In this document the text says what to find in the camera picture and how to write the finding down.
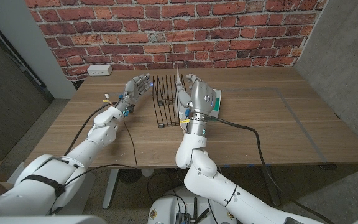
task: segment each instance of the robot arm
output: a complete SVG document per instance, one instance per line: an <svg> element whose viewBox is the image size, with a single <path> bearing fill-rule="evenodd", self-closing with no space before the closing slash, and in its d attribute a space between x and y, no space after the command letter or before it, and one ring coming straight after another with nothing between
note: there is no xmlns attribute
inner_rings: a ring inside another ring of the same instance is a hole
<svg viewBox="0 0 358 224"><path fill-rule="evenodd" d="M204 149L206 123L216 96L212 88L197 76L188 75L187 78L193 82L190 122L176 154L177 166L182 169L189 167L185 177L187 189L221 204L244 224L287 224L293 223L292 219L303 224L321 224L268 206L217 171L216 164Z"/></svg>
<svg viewBox="0 0 358 224"><path fill-rule="evenodd" d="M151 85L150 75L134 77L115 105L97 115L88 137L63 157L42 155L20 174L14 187L0 196L0 215L46 215L65 206L80 188L85 175L102 148L116 138L118 123Z"/></svg>

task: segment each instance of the wooden desk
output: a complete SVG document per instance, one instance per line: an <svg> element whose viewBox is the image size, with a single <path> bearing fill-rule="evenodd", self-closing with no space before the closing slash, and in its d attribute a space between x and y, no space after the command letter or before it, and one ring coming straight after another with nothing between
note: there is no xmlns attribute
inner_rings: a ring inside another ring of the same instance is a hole
<svg viewBox="0 0 358 224"><path fill-rule="evenodd" d="M175 74L175 70L113 71L109 77L88 77L51 125L26 164L42 154L61 156L84 120L102 105L104 93L118 98L125 83L142 73ZM221 89L219 117L252 126L260 134L267 164L358 163L358 138L334 114L293 68L186 69L209 86ZM126 124L135 144L139 167L175 167L181 143L181 128L159 129L151 91L136 104ZM77 140L86 136L88 124ZM255 136L250 131L209 122L207 151L218 166L260 165ZM92 167L119 163L136 166L134 152L124 126L117 139L95 159Z"/></svg>

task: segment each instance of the wire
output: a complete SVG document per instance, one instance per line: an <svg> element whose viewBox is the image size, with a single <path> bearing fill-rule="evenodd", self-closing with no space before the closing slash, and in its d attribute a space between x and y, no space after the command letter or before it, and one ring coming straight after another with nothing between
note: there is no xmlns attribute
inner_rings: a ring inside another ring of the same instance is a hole
<svg viewBox="0 0 358 224"><path fill-rule="evenodd" d="M213 118L213 119L216 119L217 121L219 122L222 122L224 124L227 124L227 125L230 125L230 126L233 126L233 127L236 127L236 128L241 128L241 129L246 129L246 130L249 130L249 131L252 131L255 136L256 136L256 141L257 141L257 146L258 146L258 151L259 151L259 157L260 157L260 161L262 161L262 165L264 167L264 169L266 170L266 173L267 175L269 176L269 178L272 180L273 184L276 186L276 188L288 199L290 199L295 205L303 208L304 210L312 213L313 215L316 215L317 217L321 218L322 220L326 221L327 223L329 224L334 224L333 221L331 221L329 218L325 217L324 215L314 211L313 209L311 208L308 208L306 207L305 205L302 205L301 203L297 202L294 198L292 198L291 196L289 196L288 194L286 194L279 186L278 184L276 183L276 181L274 181L272 175L270 174L269 170L267 169L267 166L266 166L266 163L265 163L265 160L264 160L264 157L262 155L262 150L260 148L260 139L259 139L259 134L258 132L254 129L254 128L251 128L251 127L248 127L248 126L243 126L243 125L240 125L240 124L235 124L235 123L232 123L232 122L229 122L229 121L225 121L223 119L220 119L220 118L216 118L214 116L210 116L210 118Z"/></svg>
<svg viewBox="0 0 358 224"><path fill-rule="evenodd" d="M101 109L103 109L103 108L105 108L105 107L107 107L107 106L110 106L110 104L107 103L107 104L105 104L105 105L99 107L96 111L94 111L94 112L91 114L91 116L88 117L88 119L84 122L84 124L83 124L82 127L80 128L80 130L77 132L77 135L74 137L73 142L71 142L71 145L68 147L68 149L67 149L67 151L66 151L66 153L65 153L65 156L67 156L67 154L71 151L71 149L72 149L73 146L74 146L75 141L77 141L77 139L78 139L78 136L80 135L80 133L82 132L82 130L85 128L85 125L88 123L88 121L93 117L93 115L95 115L99 110L101 110Z"/></svg>
<svg viewBox="0 0 358 224"><path fill-rule="evenodd" d="M210 204L210 202L209 202L209 199L207 199L207 200L208 200L209 209L211 210L211 214L212 214L212 216L214 217L215 223L218 224L218 221L216 221L214 212L212 211L212 208L211 208L211 204Z"/></svg>
<svg viewBox="0 0 358 224"><path fill-rule="evenodd" d="M128 132L128 134L129 134L129 137L131 138L132 147L134 148L135 163L136 163L136 166L137 166L137 159L136 159L136 152L135 152L135 144L134 144L134 140L132 140L132 136L131 136L131 134L130 134L130 132L129 132L129 129L128 129L128 127L127 127L127 124L125 123L125 118L126 118L126 116L124 117L123 122L124 122L125 128L127 129L127 132Z"/></svg>

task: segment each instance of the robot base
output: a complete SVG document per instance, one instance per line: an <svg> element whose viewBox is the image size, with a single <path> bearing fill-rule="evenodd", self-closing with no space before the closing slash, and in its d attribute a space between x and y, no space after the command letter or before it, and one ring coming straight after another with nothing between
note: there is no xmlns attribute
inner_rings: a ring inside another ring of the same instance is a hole
<svg viewBox="0 0 358 224"><path fill-rule="evenodd" d="M171 224L177 223L176 217L181 217L181 220L184 220L183 217L191 217L194 220L194 207L195 207L195 197L197 198L197 215L201 215L206 209L209 209L208 201L204 197L197 196L191 193L186 187L181 186L175 188L175 192L180 196L186 203L186 213L179 214L178 202L175 196L166 196L161 197L156 200L149 212L147 217L148 224ZM170 190L166 194L173 194L173 191ZM185 206L183 202L179 199L180 210L182 213L185 212ZM212 211L215 215L218 223L223 224L237 224L237 219L234 218L222 205L210 200ZM190 224L192 222L183 222L179 221L180 224L186 223ZM209 211L206 214L206 218L202 218L200 222L202 224L215 224L215 220L212 216L212 213Z"/></svg>

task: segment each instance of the black wire rack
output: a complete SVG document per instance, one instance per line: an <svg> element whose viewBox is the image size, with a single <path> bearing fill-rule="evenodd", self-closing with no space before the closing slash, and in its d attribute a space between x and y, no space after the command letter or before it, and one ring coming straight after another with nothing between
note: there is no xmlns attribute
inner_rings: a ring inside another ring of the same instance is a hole
<svg viewBox="0 0 358 224"><path fill-rule="evenodd" d="M180 77L186 90L183 75ZM159 128L179 126L179 116L175 113L178 108L177 86L175 75L153 76L153 104L157 126Z"/></svg>

